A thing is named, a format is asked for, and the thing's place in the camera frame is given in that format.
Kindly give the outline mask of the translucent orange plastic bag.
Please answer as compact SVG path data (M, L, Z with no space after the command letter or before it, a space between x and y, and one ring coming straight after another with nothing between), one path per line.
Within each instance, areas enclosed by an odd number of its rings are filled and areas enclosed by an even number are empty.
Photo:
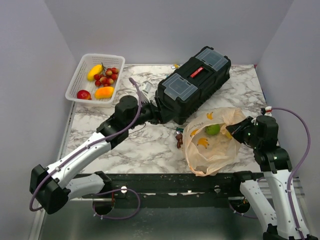
M216 175L235 161L241 144L226 137L226 127L243 121L240 108L219 107L193 119L183 130L182 154L190 170L198 177ZM208 135L206 126L220 125L220 133Z

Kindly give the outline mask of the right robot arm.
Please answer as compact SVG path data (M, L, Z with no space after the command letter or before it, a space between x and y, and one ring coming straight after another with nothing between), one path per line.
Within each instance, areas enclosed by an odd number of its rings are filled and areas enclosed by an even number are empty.
M258 178L250 171L234 173L230 191L244 195L256 214L264 240L314 240L301 214L296 197L288 152L278 145L279 126L275 118L247 117L226 130L234 140L252 148L273 203L263 195Z

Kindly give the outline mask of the red yellow fake fruits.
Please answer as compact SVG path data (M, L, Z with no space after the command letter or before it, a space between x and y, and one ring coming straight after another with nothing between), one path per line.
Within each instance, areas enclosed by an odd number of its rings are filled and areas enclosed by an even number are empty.
M119 69L116 67L106 68L105 66L103 66L103 71L100 73L100 75L96 74L94 76L95 86L110 87L118 79L119 72Z

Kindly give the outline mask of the orange yellow fake mango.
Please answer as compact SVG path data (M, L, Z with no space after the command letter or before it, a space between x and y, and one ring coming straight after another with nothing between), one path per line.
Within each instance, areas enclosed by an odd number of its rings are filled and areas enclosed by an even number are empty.
M114 88L112 86L100 87L95 93L94 97L96 99L109 99L113 96Z

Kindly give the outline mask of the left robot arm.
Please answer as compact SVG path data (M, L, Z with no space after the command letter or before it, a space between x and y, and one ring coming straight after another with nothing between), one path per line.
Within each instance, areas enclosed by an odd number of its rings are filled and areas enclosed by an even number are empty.
M71 180L93 160L123 142L129 129L145 122L160 122L158 98L144 101L132 95L122 97L114 113L76 150L47 167L38 164L31 170L29 209L36 211L33 203L38 201L38 210L47 214L59 211L71 198Z

